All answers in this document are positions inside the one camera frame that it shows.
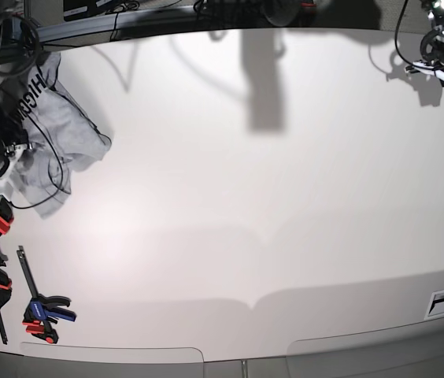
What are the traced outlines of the grey T-shirt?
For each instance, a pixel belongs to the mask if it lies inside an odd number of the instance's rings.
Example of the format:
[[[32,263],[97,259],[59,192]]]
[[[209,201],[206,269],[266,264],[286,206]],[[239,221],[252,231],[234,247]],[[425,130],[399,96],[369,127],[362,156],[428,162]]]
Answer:
[[[13,168],[12,185],[42,219],[67,201],[71,175],[101,161],[112,146],[62,85],[60,66],[60,53],[44,53],[29,73],[0,83],[0,103],[35,144]]]

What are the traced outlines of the blue bar clamp on table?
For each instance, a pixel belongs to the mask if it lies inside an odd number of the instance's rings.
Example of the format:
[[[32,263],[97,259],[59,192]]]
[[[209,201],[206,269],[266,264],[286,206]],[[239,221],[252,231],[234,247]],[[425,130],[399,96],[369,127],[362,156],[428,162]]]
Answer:
[[[25,250],[18,246],[17,257],[24,278],[31,293],[31,298],[24,311],[22,324],[25,331],[37,339],[49,344],[57,344],[59,336],[54,324],[59,320],[75,322],[76,313],[69,309],[71,299],[63,296],[44,296],[36,287]]]

